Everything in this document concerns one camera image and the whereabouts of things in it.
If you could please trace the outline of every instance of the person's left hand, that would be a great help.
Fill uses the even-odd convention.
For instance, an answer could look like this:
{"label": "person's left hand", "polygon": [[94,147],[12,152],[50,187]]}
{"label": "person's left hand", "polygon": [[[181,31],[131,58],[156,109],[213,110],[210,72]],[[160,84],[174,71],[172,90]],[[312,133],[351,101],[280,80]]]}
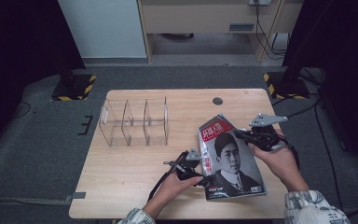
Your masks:
{"label": "person's left hand", "polygon": [[180,180],[175,173],[169,174],[162,182],[154,197],[145,205],[144,211],[156,219],[161,210],[185,189],[197,185],[202,176],[194,176],[187,180]]}

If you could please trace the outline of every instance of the hand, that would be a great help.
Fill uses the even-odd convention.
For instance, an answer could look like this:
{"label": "hand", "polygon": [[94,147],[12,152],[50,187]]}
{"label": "hand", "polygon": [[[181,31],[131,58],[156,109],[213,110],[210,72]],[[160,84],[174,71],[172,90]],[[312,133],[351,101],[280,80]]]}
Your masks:
{"label": "hand", "polygon": [[[281,130],[276,130],[276,132],[283,135]],[[273,174],[280,178],[288,191],[310,189],[298,171],[295,157],[290,148],[281,147],[270,152],[263,151],[253,144],[249,144],[249,148],[257,158],[266,163]]]}
{"label": "hand", "polygon": [[194,176],[187,180],[179,180],[176,174],[170,174],[162,182],[154,197],[147,202],[143,210],[156,219],[162,209],[185,189],[197,185],[202,176]]}

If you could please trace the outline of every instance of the gray carpet floor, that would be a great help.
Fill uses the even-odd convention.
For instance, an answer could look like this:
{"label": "gray carpet floor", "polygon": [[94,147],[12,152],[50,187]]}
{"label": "gray carpet floor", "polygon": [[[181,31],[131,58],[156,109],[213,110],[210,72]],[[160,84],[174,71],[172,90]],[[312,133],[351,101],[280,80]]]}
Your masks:
{"label": "gray carpet floor", "polygon": [[[120,89],[267,89],[263,75],[282,71],[262,66],[105,66],[88,67],[96,75],[86,100],[50,101],[58,76],[29,85],[18,110],[0,136],[0,198],[33,198],[63,201],[76,190],[92,135],[97,127],[104,96]],[[307,84],[311,92],[316,88]],[[276,115],[288,116],[316,102],[270,99]],[[301,173],[312,189],[342,206],[348,214],[358,210],[358,156],[344,151],[325,111],[314,110],[282,123],[282,131],[295,145]],[[89,132],[82,123],[93,116]],[[317,118],[328,146],[318,127]],[[69,205],[0,203],[0,223],[110,223],[111,220],[75,220],[68,216]],[[358,223],[358,215],[351,218]]]}

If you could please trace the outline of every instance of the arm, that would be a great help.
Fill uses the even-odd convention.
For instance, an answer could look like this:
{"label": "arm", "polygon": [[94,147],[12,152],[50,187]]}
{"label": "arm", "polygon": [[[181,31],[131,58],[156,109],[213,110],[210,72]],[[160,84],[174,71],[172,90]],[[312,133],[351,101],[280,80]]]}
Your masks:
{"label": "arm", "polygon": [[289,191],[285,195],[285,223],[350,224],[345,214],[336,207],[330,206],[322,193],[310,190],[298,171],[295,157],[289,148],[282,147],[270,152],[263,151],[252,144],[249,148],[257,158],[266,163],[273,174],[280,178]]}
{"label": "arm", "polygon": [[197,185],[202,176],[195,176],[187,180],[179,180],[176,174],[170,174],[162,182],[154,197],[146,203],[144,208],[134,208],[126,218],[119,223],[154,223],[162,209],[185,189]]}

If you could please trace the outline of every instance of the person's right hand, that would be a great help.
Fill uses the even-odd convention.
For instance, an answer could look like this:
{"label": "person's right hand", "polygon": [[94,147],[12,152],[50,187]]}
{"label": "person's right hand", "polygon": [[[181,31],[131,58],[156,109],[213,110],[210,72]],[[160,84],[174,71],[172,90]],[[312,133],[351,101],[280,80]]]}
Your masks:
{"label": "person's right hand", "polygon": [[298,171],[295,157],[290,148],[281,147],[270,152],[263,151],[253,144],[249,144],[249,148],[257,158],[266,163],[273,174],[280,178],[288,191],[310,189]]}

